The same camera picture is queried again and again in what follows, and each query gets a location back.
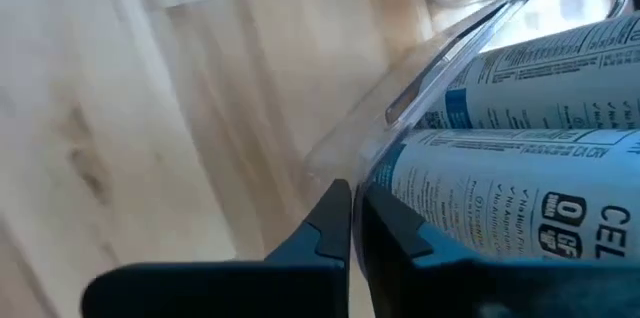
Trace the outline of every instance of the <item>celsius can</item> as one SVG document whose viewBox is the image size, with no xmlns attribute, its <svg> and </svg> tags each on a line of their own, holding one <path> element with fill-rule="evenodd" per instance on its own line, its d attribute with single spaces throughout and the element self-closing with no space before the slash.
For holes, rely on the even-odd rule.
<svg viewBox="0 0 640 318">
<path fill-rule="evenodd" d="M 640 128 L 640 14 L 473 59 L 419 128 Z"/>
<path fill-rule="evenodd" d="M 640 131 L 415 130 L 373 180 L 493 257 L 640 258 Z"/>
</svg>

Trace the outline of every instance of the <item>nutrition label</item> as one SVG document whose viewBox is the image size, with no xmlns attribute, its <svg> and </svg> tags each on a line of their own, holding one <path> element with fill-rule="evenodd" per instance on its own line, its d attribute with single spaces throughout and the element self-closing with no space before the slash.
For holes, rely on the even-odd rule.
<svg viewBox="0 0 640 318">
<path fill-rule="evenodd" d="M 489 256 L 640 256 L 640 132 L 419 131 L 374 181 Z"/>
<path fill-rule="evenodd" d="M 420 128 L 640 127 L 640 15 L 487 52 Z"/>
</svg>

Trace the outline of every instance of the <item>light wood grain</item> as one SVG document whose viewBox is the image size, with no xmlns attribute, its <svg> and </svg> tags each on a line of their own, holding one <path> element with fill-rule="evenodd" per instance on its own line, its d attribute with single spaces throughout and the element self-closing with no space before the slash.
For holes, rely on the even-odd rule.
<svg viewBox="0 0 640 318">
<path fill-rule="evenodd" d="M 172 83 L 124 3 L 0 0 L 0 208 L 61 317 L 119 265 L 236 256 Z"/>
<path fill-rule="evenodd" d="M 2 316 L 77 317 L 129 262 L 263 257 L 315 203 L 304 156 L 430 34 L 421 0 L 0 0 L 0 18 Z"/>
</svg>

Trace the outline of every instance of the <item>blue stripe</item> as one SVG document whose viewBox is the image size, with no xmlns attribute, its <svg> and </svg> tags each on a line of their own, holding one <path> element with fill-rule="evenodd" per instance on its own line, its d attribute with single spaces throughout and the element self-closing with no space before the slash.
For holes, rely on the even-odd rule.
<svg viewBox="0 0 640 318">
<path fill-rule="evenodd" d="M 380 160 L 373 175 L 373 181 L 389 192 L 393 189 L 393 173 L 396 170 L 396 164 L 406 146 L 406 144 L 398 144 L 391 147 L 384 158 Z"/>
<path fill-rule="evenodd" d="M 447 106 L 447 117 L 451 128 L 469 129 L 471 126 L 471 117 L 467 109 L 467 90 L 456 89 L 448 91 L 444 96 Z"/>
</svg>

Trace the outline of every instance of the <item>can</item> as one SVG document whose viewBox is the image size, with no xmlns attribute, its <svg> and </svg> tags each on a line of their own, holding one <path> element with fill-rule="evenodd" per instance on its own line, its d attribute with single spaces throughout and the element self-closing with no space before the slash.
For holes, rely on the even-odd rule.
<svg viewBox="0 0 640 318">
<path fill-rule="evenodd" d="M 640 13 L 483 53 L 418 128 L 640 128 Z"/>
<path fill-rule="evenodd" d="M 491 257 L 640 257 L 640 131 L 415 130 L 373 181 Z"/>
</svg>

